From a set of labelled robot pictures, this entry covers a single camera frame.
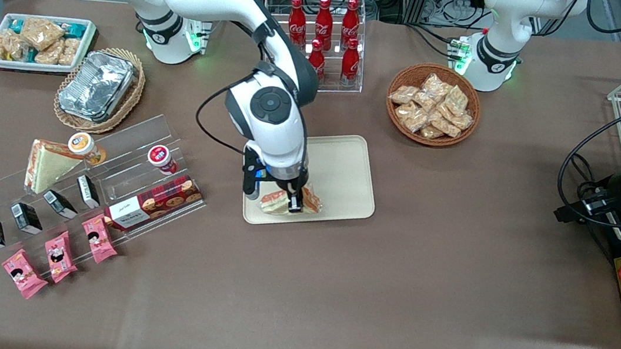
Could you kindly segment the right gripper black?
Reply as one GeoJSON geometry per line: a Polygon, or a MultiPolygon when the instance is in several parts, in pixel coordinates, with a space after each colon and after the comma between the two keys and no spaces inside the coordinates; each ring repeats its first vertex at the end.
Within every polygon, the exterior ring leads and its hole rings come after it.
{"type": "Polygon", "coordinates": [[[300,214],[303,212],[303,187],[305,187],[306,183],[308,182],[308,176],[299,175],[296,178],[282,180],[280,178],[276,178],[270,172],[267,172],[266,179],[269,182],[276,183],[281,190],[284,190],[288,193],[287,196],[289,213],[300,214]]]}

